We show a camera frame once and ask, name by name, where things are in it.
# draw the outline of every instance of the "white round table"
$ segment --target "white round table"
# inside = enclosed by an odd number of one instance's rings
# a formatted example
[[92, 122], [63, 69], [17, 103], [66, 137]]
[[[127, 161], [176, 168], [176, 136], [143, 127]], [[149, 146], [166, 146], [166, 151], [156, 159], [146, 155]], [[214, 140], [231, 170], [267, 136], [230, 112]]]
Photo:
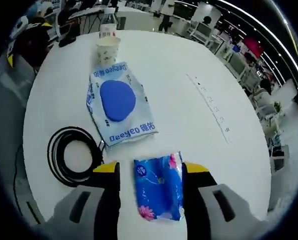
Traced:
[[[106, 163], [120, 162], [118, 238], [186, 239], [185, 219], [173, 224], [149, 222], [139, 215], [134, 194], [133, 160], [171, 151], [181, 151], [184, 161], [207, 167], [218, 184], [227, 184], [250, 204], [257, 218], [263, 219], [271, 191], [269, 154], [255, 111], [229, 70], [206, 47], [187, 39], [145, 31], [125, 30], [117, 35], [122, 39], [118, 59], [126, 61], [144, 85], [159, 130], [154, 136], [115, 146], [104, 154]], [[33, 197], [45, 220], [72, 190], [49, 169], [46, 156], [51, 136], [60, 128], [77, 126], [100, 141], [86, 107], [97, 38], [98, 33], [92, 33], [63, 48], [55, 45], [27, 103], [24, 162]], [[207, 96], [201, 94], [202, 88], [208, 90]], [[210, 97], [216, 105], [207, 104]], [[223, 124], [230, 129], [229, 134], [223, 132]], [[83, 154], [76, 156], [76, 165], [86, 164], [90, 158], [87, 151]]]

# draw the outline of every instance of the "blue circle sticker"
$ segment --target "blue circle sticker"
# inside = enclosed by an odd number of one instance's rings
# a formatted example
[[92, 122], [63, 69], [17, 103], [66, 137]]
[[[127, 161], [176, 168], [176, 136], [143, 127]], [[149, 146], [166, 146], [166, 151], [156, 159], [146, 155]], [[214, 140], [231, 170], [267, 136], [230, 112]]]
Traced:
[[147, 170], [146, 170], [145, 167], [142, 166], [142, 165], [138, 165], [138, 166], [136, 167], [136, 170], [137, 170], [138, 175], [139, 175], [140, 177], [142, 177], [142, 176], [144, 177], [144, 176], [147, 175]]

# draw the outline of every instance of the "white cup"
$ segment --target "white cup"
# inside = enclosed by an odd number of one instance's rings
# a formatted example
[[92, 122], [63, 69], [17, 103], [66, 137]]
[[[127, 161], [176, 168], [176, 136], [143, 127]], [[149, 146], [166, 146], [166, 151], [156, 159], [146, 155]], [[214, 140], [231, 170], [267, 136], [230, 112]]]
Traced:
[[97, 42], [98, 57], [102, 66], [115, 64], [121, 39], [116, 36], [106, 36]]

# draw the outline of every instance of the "bottle cap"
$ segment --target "bottle cap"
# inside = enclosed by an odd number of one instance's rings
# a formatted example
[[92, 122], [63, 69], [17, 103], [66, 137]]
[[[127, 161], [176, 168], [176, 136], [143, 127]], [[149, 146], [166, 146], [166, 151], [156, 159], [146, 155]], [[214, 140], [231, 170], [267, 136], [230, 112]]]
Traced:
[[114, 7], [107, 7], [105, 10], [104, 10], [104, 14], [114, 14], [115, 12], [115, 8]]

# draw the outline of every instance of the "plastic bottle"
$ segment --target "plastic bottle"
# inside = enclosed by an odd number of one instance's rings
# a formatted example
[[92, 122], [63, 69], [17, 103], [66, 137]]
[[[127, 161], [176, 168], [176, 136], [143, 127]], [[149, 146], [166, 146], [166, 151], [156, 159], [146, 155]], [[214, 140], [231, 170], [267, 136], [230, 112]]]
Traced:
[[117, 18], [115, 16], [115, 8], [108, 7], [104, 10], [104, 16], [100, 23], [99, 38], [114, 36], [117, 30]]

